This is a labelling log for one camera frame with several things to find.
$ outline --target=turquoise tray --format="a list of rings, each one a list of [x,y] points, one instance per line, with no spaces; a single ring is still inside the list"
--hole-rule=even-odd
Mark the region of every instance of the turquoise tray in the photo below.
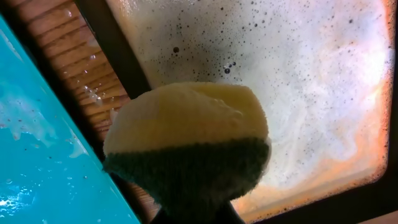
[[[139,223],[0,16],[0,223]]]

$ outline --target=blue tray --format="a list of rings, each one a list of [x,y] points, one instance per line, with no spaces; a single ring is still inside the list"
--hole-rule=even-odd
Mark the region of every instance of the blue tray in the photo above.
[[[0,16],[0,223],[139,223]]]

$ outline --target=sponge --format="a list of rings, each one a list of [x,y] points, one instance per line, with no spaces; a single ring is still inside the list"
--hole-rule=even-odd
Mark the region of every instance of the sponge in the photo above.
[[[103,166],[141,186],[177,222],[206,223],[257,185],[270,156],[267,135],[248,87],[174,83],[120,109]]]

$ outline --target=scrubbing sponge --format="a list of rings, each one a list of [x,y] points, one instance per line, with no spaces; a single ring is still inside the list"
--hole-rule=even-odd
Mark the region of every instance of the scrubbing sponge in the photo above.
[[[269,158],[267,135],[248,87],[175,83],[122,107],[103,165],[140,185],[175,220],[205,223],[256,186]]]

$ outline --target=wooden surface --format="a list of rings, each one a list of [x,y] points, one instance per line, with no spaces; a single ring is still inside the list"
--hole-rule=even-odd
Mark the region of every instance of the wooden surface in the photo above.
[[[104,139],[112,114],[130,99],[73,0],[5,1],[23,20],[99,138]],[[145,219],[154,217],[158,206],[153,199],[138,186],[130,186],[144,208]]]

